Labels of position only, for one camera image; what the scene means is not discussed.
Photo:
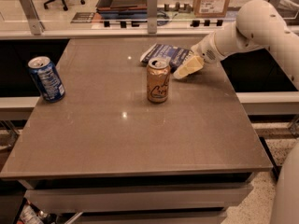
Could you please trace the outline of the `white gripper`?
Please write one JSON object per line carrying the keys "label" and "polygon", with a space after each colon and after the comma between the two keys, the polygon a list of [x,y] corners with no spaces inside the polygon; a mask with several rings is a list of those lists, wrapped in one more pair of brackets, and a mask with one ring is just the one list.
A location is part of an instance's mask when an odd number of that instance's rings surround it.
{"label": "white gripper", "polygon": [[192,73],[201,70],[204,67],[204,63],[216,63],[224,59],[224,56],[219,52],[216,41],[215,34],[211,33],[206,35],[198,43],[192,45],[191,51],[198,55],[192,56],[187,59],[174,73],[174,78],[182,79]]}

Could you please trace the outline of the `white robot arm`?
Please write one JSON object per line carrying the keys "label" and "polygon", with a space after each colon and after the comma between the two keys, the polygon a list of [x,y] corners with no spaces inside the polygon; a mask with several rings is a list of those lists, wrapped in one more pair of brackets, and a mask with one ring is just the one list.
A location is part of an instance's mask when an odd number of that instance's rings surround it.
{"label": "white robot arm", "polygon": [[174,73],[182,79],[235,53],[266,49],[296,89],[299,89],[299,36],[277,10],[264,0],[252,0],[240,8],[235,21],[205,36],[191,47],[193,56]]}

